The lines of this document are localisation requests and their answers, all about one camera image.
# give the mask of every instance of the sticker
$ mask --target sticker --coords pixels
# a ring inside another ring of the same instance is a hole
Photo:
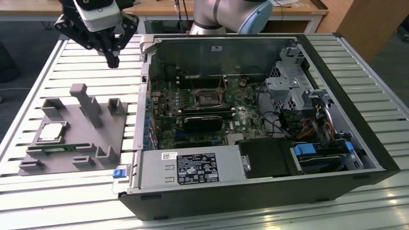
[[[64,151],[66,151],[66,149],[63,149],[63,148],[56,148],[56,149],[44,149],[43,151],[44,151],[44,152],[64,152]]]
[[[162,159],[163,160],[176,160],[178,152],[163,152]]]
[[[212,46],[212,51],[223,51],[223,46]]]
[[[180,185],[218,181],[219,170],[215,153],[178,156],[178,182]]]

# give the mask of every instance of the floor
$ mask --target floor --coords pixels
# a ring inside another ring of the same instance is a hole
[[[20,76],[0,89],[31,88],[60,35],[44,30],[40,22],[0,22],[0,41],[20,67]],[[369,63],[392,90],[409,106],[409,43],[392,36]],[[0,141],[19,112],[30,90],[0,90]]]
[[[30,90],[2,89],[32,87],[59,37],[59,32],[44,30],[40,22],[0,22],[0,41],[20,68],[20,76],[0,83],[0,141],[30,93]]]

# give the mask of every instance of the circuit board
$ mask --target circuit board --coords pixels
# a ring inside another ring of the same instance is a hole
[[[182,89],[176,82],[154,82],[159,149],[228,145],[230,134],[243,134],[244,139],[268,136],[255,104],[256,83],[243,84],[242,80],[242,77],[227,78],[223,89]],[[199,133],[182,128],[183,109],[215,107],[228,108],[234,112],[232,119],[223,120],[220,130]]]

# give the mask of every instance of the green circuit board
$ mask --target green circuit board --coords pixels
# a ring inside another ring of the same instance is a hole
[[[158,148],[175,149],[182,146],[200,147],[228,145],[228,135],[242,133],[244,138],[264,138],[268,136],[266,126],[255,105],[256,83],[239,85],[242,78],[228,78],[219,104],[199,104],[198,94],[208,95],[216,89],[180,89],[174,82],[154,84],[155,117],[158,125]],[[186,132],[180,124],[180,109],[223,106],[234,108],[234,119],[224,119],[220,131],[208,133]]]

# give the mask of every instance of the black plastic cover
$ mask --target black plastic cover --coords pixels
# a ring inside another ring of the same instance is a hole
[[[247,156],[251,170],[247,178],[283,177],[300,175],[291,142],[280,138],[248,139],[239,142],[240,154]]]

